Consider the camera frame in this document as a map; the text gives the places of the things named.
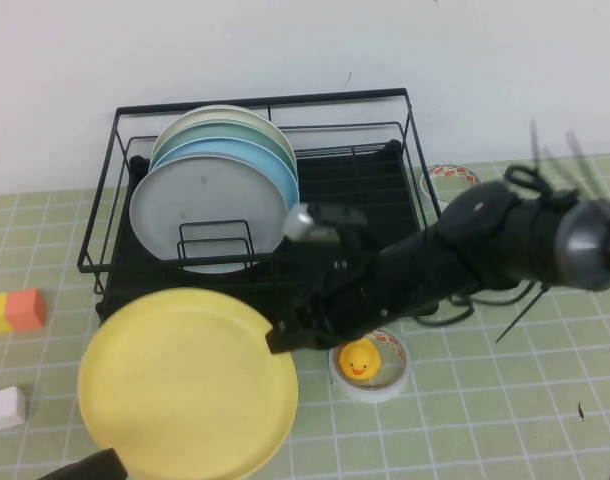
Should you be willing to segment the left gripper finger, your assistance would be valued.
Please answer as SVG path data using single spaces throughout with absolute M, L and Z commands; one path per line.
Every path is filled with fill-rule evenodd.
M 126 480 L 129 474 L 114 449 L 105 449 L 68 464 L 40 480 Z

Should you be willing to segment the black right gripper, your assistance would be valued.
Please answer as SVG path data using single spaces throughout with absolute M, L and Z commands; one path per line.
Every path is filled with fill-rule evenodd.
M 335 266 L 266 333 L 272 354 L 328 350 L 388 323 L 375 275 L 380 243 L 370 234 L 343 234 L 340 246 Z

